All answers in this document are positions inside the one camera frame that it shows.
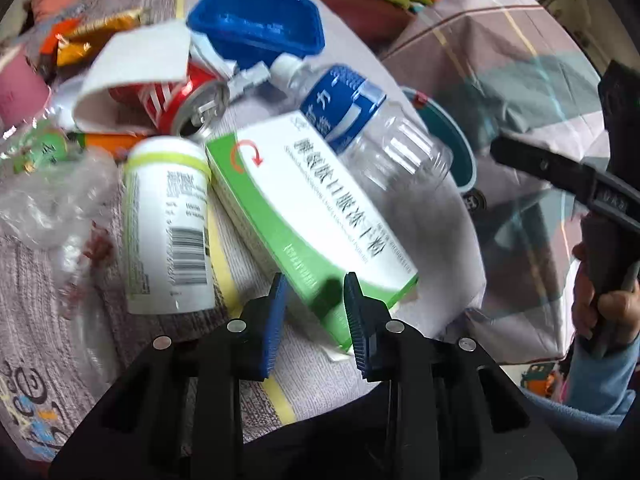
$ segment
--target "yellow-green band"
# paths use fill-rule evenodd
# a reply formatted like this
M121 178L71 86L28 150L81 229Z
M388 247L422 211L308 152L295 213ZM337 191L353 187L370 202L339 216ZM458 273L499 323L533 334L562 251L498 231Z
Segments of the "yellow-green band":
M207 181L211 180L211 170L206 162L202 162L199 158L194 156L183 155L181 153L158 152L137 155L127 161L125 171L134 170L135 168L146 166L147 164L157 164L158 162L188 166L189 168L193 168L194 170L204 173L207 177Z

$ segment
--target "red curved arrow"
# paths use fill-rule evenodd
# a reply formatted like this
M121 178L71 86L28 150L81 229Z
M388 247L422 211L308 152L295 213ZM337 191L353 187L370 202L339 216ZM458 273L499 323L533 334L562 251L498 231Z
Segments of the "red curved arrow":
M258 152L258 146L255 145L255 142L247 139L239 140L231 148L231 165L234 167L234 169L238 173L244 173L244 169L236 161L236 155L238 154L238 149L240 148L240 146L251 146L255 152L255 156L252 156L251 160L254 162L256 166L260 166L262 164L264 159L260 158L260 152Z

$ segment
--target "clear plastic bottle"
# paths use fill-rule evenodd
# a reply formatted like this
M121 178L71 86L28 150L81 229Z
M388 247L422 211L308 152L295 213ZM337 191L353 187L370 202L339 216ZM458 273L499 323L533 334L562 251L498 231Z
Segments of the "clear plastic bottle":
M451 150L351 68L312 68L281 54L271 83L306 115L381 212L407 191L433 192L449 172Z

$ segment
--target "yellow wrapper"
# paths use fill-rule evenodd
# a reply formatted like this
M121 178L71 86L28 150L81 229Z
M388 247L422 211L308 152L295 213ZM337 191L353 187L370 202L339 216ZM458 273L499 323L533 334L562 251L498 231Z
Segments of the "yellow wrapper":
M96 20L60 36L58 39L58 66L71 65L93 59L117 32L146 25L145 9L125 10Z

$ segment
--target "green and white box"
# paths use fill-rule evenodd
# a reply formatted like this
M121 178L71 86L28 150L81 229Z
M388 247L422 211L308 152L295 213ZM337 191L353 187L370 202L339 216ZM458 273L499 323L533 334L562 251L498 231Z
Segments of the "green and white box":
M417 282L389 226L302 113L210 140L207 155L214 188L254 257L268 276L281 270L306 305L293 314L306 327L317 318L343 350L351 346L347 272L388 308Z

